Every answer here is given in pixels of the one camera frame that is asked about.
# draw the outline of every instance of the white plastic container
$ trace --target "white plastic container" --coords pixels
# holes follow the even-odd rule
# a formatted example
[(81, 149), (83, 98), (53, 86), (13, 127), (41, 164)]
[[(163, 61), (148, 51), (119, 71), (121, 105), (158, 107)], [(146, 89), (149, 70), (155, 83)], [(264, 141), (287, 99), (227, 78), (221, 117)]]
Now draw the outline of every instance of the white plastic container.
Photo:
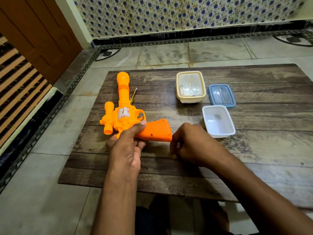
[(182, 103), (199, 103), (207, 96), (202, 73), (179, 72), (176, 75), (176, 95)]
[(204, 106), (202, 108), (207, 132), (214, 138), (226, 138), (236, 133), (232, 118), (225, 106)]

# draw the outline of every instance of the toy gun grip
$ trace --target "toy gun grip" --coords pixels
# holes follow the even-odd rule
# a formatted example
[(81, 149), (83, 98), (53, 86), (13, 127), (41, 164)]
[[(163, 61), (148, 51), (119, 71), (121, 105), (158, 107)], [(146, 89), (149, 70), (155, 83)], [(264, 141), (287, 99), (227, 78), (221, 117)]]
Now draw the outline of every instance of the toy gun grip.
[(166, 119), (160, 119), (147, 122), (145, 129), (136, 137), (147, 141), (171, 142), (172, 130)]

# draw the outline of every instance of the sticker on toy gun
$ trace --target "sticker on toy gun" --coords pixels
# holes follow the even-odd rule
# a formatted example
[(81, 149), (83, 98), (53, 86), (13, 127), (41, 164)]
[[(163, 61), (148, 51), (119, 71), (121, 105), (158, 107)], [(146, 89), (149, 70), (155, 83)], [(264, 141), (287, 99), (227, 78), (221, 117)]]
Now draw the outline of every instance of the sticker on toy gun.
[(124, 117), (131, 117), (131, 114), (129, 112), (129, 108), (127, 108), (127, 107), (119, 108), (119, 110), (118, 110), (117, 120), (124, 118)]

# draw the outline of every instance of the hand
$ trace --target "hand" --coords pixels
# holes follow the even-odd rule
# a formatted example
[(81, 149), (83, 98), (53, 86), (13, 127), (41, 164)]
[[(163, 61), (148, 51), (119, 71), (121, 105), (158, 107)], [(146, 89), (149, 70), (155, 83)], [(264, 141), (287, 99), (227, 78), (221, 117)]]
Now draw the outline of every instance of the hand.
[(118, 169), (126, 173), (125, 170), (130, 169), (131, 173), (139, 175), (141, 151), (147, 141), (135, 139), (135, 136), (144, 130), (146, 124), (147, 122), (143, 120), (128, 130), (124, 130), (119, 139), (115, 134), (106, 142), (109, 152), (109, 170)]
[(230, 152), (199, 124), (184, 123), (173, 134), (170, 152), (198, 166), (212, 168), (213, 163)]

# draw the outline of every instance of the container lid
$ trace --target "container lid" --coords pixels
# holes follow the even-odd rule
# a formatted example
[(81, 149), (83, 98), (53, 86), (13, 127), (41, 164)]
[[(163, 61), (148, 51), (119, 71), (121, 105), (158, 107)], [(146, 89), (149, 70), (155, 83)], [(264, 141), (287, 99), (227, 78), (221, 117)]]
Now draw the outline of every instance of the container lid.
[(204, 98), (207, 93), (202, 73), (199, 71), (179, 72), (176, 75), (176, 92), (179, 99)]
[(208, 91), (212, 105), (225, 106), (227, 109), (235, 107), (236, 101), (228, 84), (212, 84)]

